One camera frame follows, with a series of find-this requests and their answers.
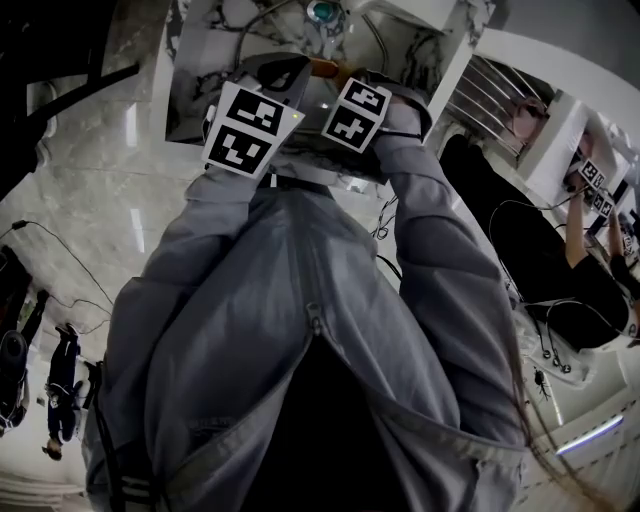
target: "metal rack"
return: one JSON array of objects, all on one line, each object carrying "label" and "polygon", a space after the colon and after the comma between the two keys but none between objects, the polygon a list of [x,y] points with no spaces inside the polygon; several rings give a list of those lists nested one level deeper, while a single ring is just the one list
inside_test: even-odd
[{"label": "metal rack", "polygon": [[541,80],[476,55],[456,85],[447,110],[460,124],[494,140],[517,161],[527,146],[513,133],[512,120],[518,105],[533,97],[546,110],[554,94]]}]

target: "marble table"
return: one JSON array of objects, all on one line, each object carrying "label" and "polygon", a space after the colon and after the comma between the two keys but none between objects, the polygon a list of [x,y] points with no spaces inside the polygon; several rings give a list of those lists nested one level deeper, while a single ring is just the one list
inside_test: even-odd
[{"label": "marble table", "polygon": [[[307,16],[307,4],[293,1],[257,22],[242,42],[242,58],[292,51],[381,69],[383,53],[364,13],[340,10],[331,22],[319,24]],[[481,4],[488,20],[492,3]],[[158,151],[199,159],[202,119],[233,71],[240,29],[270,5],[264,0],[171,1],[153,84],[152,141]],[[469,13],[477,11],[477,0],[462,5],[460,23],[472,40],[477,16]],[[366,14],[387,47],[386,74],[433,96],[451,61],[451,35],[379,12]],[[331,81],[311,78],[300,107],[306,118],[274,157],[270,172],[357,192],[385,181],[372,153],[359,155],[318,135],[338,93]]]}]

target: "tile floor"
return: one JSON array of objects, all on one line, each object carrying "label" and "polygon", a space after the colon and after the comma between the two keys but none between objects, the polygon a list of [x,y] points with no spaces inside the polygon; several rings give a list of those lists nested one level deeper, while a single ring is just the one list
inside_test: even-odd
[{"label": "tile floor", "polygon": [[[103,74],[136,60],[140,73],[59,115],[57,133],[47,141],[51,164],[27,176],[0,203],[2,232],[19,219],[46,226],[68,244],[112,301],[131,277],[139,275],[164,228],[183,208],[185,189],[202,168],[199,162],[158,158],[149,149],[153,75],[168,4],[168,0],[119,1]],[[62,94],[84,81],[79,76],[54,83]],[[379,202],[350,195],[342,193],[337,200],[372,228]],[[28,225],[2,243],[16,251],[33,275],[34,292],[44,287],[66,304],[88,299],[111,309],[80,265],[40,228]],[[69,310],[49,301],[41,356],[46,359],[57,344],[57,323],[71,321],[89,331],[106,318],[88,304]],[[84,335],[83,355],[102,359],[107,333],[108,323]]]}]

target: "gray jacket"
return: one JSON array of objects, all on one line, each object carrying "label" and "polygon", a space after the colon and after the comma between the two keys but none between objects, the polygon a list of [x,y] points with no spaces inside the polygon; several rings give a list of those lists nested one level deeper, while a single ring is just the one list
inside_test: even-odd
[{"label": "gray jacket", "polygon": [[[417,123],[406,105],[388,119]],[[315,331],[362,384],[411,510],[509,509],[524,436],[500,272],[451,210],[432,153],[400,137],[376,151],[398,196],[400,295],[330,198],[220,170],[189,187],[118,295],[105,354],[102,424],[133,495],[150,470],[161,510],[239,510]],[[84,444],[88,490],[108,508],[93,409]]]}]

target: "zipper pull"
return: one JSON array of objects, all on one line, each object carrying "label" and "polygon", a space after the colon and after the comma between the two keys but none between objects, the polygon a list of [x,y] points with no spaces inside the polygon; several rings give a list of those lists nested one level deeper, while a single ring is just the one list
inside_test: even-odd
[{"label": "zipper pull", "polygon": [[314,336],[320,336],[322,333],[322,323],[320,322],[320,306],[311,302],[307,304],[307,315],[309,315],[309,325]]}]

